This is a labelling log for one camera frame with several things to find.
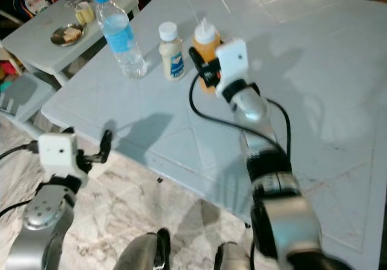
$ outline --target small table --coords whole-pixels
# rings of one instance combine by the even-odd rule
[[[61,127],[114,149],[250,223],[250,180],[239,132],[199,118],[188,91],[196,71],[187,50],[197,19],[223,38],[246,40],[249,76],[282,104],[292,124],[292,165],[323,231],[323,248],[354,269],[379,267],[387,183],[387,5],[364,0],[153,0],[131,22],[147,75],[130,81],[109,47],[42,108]],[[174,21],[186,75],[163,76],[158,26]],[[203,93],[202,112],[232,120],[224,99]],[[272,125],[285,143],[282,116]]]
[[[117,3],[127,13],[138,13],[138,0],[117,0]],[[63,86],[68,78],[62,70],[102,37],[95,20],[85,26],[84,36],[76,44],[59,47],[51,43],[52,33],[70,23],[78,23],[74,9],[68,6],[67,0],[58,0],[8,35],[2,43],[29,72],[38,69],[52,74]]]

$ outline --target mayonnaise bottle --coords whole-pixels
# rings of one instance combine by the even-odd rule
[[[158,32],[161,38],[158,50],[163,57],[164,76],[169,81],[179,81],[184,76],[184,62],[181,53],[183,41],[178,37],[177,25],[173,22],[162,23]]]
[[[207,22],[206,18],[195,28],[192,44],[205,62],[216,58],[215,50],[220,45],[220,35],[215,26]],[[207,88],[202,78],[200,78],[200,87],[205,92],[215,92],[215,87]]]

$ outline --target orange bottle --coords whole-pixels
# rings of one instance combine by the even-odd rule
[[[220,45],[220,35],[214,25],[204,18],[195,29],[192,43],[204,61],[210,62],[216,58],[215,49]],[[200,87],[207,93],[215,92],[215,87],[207,88],[202,78],[200,78]]]

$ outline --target marble floor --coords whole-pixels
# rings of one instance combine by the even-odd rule
[[[0,117],[0,152],[29,141]],[[84,140],[79,140],[79,147],[87,153],[97,152]],[[30,153],[20,151],[2,160],[0,209],[31,198],[42,176],[38,157]],[[0,269],[5,268],[20,230],[23,209],[0,219]],[[222,242],[238,242],[248,252],[252,240],[251,229],[245,229],[239,218],[170,180],[157,183],[156,174],[116,153],[91,170],[87,187],[77,195],[74,212],[59,269],[112,269],[132,239],[164,226],[171,232],[172,269],[212,269]],[[277,269],[272,261],[255,257],[256,269]]]

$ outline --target bottle label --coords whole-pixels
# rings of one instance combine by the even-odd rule
[[[132,48],[131,42],[134,36],[131,27],[127,25],[126,28],[117,33],[107,33],[105,38],[114,53],[123,53]]]
[[[184,62],[181,52],[171,57],[171,76],[178,78],[184,71]]]

